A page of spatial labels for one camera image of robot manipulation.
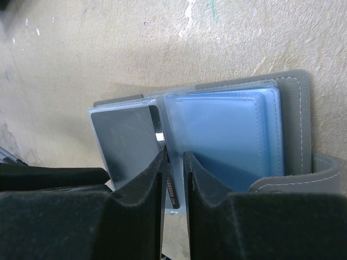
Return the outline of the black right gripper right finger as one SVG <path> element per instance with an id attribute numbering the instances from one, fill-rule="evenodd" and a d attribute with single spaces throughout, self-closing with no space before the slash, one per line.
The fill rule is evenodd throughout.
<path id="1" fill-rule="evenodd" d="M 183 156 L 191 259 L 346 259 L 346 197 L 238 193 Z"/>

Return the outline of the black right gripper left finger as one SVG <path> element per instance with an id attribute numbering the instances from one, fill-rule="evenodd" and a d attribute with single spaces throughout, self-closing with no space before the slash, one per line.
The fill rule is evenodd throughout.
<path id="1" fill-rule="evenodd" d="M 1 259 L 160 259 L 166 154 L 126 185 L 1 191 Z"/>

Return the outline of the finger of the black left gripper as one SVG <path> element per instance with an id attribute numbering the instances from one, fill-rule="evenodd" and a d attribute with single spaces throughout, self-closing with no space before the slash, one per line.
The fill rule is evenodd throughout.
<path id="1" fill-rule="evenodd" d="M 103 168 L 48 168 L 1 164 L 1 191 L 35 191 L 101 185 L 110 180 Z"/>

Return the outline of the black VIP credit card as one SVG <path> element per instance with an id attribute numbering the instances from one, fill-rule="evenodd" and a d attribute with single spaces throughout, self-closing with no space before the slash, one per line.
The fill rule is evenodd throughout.
<path id="1" fill-rule="evenodd" d="M 182 213 L 183 177 L 168 120 L 156 105 L 95 107 L 89 116 L 102 159 L 115 189 L 145 170 L 157 154 L 167 151 L 171 171 L 166 175 L 167 213 Z"/>

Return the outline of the grey card holder wallet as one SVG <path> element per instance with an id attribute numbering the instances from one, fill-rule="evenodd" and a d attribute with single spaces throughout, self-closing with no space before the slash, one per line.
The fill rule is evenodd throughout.
<path id="1" fill-rule="evenodd" d="M 290 70 L 97 101 L 91 108 L 158 107 L 182 169 L 185 205 L 184 152 L 234 191 L 338 193 L 339 161 L 311 150 L 310 92 L 308 72 Z M 168 214 L 184 213 L 185 206 Z"/>

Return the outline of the aluminium frame rail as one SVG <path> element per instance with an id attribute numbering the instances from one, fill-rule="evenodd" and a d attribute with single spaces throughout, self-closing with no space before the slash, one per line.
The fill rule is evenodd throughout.
<path id="1" fill-rule="evenodd" d="M 27 166 L 27 164 L 18 158 L 16 158 L 14 155 L 9 153 L 7 150 L 0 147 L 0 160 L 1 163 L 5 164 L 11 164 L 11 165 L 21 165 L 21 166 Z"/>

